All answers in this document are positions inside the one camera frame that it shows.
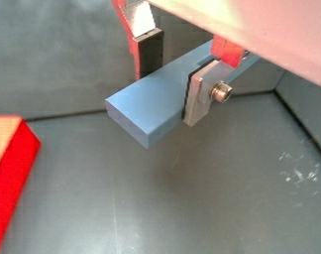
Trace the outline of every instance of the bolt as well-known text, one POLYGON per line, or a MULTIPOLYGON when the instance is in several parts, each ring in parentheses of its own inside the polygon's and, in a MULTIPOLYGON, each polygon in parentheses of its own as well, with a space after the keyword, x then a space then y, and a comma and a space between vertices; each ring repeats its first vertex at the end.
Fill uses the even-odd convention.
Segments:
POLYGON ((220 81, 212 90, 210 97, 224 103, 232 97, 232 91, 233 88, 224 81, 220 81))
POLYGON ((249 55, 251 55, 251 52, 248 50, 245 50, 243 53, 243 59, 245 60, 249 55))

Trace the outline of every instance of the blue foam block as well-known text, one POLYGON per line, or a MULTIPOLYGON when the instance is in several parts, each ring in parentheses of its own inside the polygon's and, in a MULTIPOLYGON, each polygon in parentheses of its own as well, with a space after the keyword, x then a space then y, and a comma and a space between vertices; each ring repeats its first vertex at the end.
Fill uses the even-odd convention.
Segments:
POLYGON ((105 100, 109 116, 149 148, 182 121, 189 74, 210 58, 212 42, 105 100))

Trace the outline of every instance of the screw head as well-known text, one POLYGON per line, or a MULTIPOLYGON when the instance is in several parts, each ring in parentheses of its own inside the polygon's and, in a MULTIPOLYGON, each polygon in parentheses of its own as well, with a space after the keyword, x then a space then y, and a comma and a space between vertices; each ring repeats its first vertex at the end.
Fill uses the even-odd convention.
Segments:
POLYGON ((210 97, 224 103, 232 97, 232 91, 233 88, 224 81, 220 81, 212 90, 210 97))

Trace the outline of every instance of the red box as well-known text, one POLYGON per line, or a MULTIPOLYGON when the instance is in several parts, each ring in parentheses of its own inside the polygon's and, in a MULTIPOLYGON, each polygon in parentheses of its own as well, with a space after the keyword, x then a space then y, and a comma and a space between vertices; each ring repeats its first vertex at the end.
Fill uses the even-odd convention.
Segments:
POLYGON ((41 142, 20 116, 0 116, 0 243, 41 142))

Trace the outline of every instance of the red edge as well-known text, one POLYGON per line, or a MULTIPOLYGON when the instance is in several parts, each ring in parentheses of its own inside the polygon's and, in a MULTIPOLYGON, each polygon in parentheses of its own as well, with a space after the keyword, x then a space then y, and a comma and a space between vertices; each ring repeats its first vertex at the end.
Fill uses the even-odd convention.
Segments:
POLYGON ((0 159, 0 243, 40 148, 41 141, 22 120, 0 159))

